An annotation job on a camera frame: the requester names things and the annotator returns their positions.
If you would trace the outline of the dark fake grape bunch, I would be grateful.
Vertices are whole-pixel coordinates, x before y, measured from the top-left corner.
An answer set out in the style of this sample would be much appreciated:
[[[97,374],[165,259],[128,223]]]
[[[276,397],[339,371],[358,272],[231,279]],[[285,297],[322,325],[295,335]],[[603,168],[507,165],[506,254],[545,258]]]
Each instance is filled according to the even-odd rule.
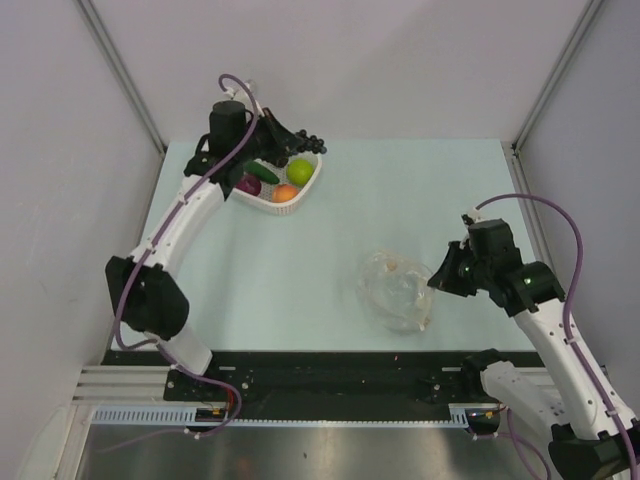
[[[311,152],[314,155],[324,155],[327,153],[327,147],[322,138],[316,135],[309,135],[304,129],[296,132],[295,136],[298,139],[297,152]]]

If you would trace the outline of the green fake fruit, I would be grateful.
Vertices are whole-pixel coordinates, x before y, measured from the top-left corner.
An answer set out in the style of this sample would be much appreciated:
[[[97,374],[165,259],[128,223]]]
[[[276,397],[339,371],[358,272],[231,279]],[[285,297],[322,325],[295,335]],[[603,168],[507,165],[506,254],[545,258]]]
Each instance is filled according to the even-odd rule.
[[[286,169],[288,181],[296,186],[305,186],[314,174],[314,166],[303,158],[296,158],[289,162]]]

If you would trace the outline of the dark green fake cucumber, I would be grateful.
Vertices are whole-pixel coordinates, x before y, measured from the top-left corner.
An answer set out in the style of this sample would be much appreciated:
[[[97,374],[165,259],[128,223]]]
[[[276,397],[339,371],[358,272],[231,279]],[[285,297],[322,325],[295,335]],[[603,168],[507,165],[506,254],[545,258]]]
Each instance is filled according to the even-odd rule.
[[[258,161],[247,162],[244,165],[244,171],[247,174],[255,176],[264,183],[270,185],[277,185],[280,183],[279,177]]]

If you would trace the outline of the purple fake fruit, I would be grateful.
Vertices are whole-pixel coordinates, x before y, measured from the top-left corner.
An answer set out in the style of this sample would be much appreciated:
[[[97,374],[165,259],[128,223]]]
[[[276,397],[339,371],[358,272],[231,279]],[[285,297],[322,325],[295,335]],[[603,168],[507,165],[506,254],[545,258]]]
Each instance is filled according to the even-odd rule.
[[[262,190],[262,183],[256,176],[245,174],[235,188],[249,195],[259,196]]]

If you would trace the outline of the red orange fake fruit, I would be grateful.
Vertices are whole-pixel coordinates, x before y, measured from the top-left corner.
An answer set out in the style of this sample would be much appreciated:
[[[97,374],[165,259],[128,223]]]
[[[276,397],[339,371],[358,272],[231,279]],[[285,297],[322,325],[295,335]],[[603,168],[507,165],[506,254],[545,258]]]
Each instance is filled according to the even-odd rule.
[[[298,189],[289,184],[277,185],[273,192],[271,201],[273,203],[285,203],[293,200],[298,195]]]

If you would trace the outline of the polka dot zip bag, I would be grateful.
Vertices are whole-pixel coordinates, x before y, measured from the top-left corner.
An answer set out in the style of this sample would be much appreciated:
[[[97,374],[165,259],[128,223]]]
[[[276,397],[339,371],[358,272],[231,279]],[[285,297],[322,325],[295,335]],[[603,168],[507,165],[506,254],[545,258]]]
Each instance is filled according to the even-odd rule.
[[[433,275],[423,263],[389,250],[371,252],[361,262],[357,289],[372,319],[396,334],[424,332],[431,322]]]

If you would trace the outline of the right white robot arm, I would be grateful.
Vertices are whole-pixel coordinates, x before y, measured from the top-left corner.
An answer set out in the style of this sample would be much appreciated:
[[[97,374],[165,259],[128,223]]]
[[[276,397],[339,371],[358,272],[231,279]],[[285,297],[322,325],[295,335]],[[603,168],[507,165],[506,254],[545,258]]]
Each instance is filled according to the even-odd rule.
[[[490,349],[463,365],[469,399],[505,404],[546,440],[564,479],[638,478],[639,418],[597,364],[546,264],[524,262],[510,240],[467,238],[449,244],[428,284],[460,297],[486,292],[530,340],[558,392],[547,394]]]

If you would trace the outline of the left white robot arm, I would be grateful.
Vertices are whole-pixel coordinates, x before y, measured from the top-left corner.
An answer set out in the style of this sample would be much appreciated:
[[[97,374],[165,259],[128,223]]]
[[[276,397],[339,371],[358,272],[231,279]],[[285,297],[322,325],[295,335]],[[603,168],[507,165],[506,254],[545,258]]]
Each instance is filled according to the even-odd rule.
[[[197,398],[214,397],[221,376],[188,324],[189,302],[176,277],[184,256],[209,218],[221,208],[245,174],[261,160],[277,168],[303,152],[325,153],[322,139],[287,130],[267,109],[216,103],[209,131],[187,162],[178,193],[152,233],[128,256],[112,257],[105,274],[115,321],[143,334],[177,367],[189,371],[186,387]]]

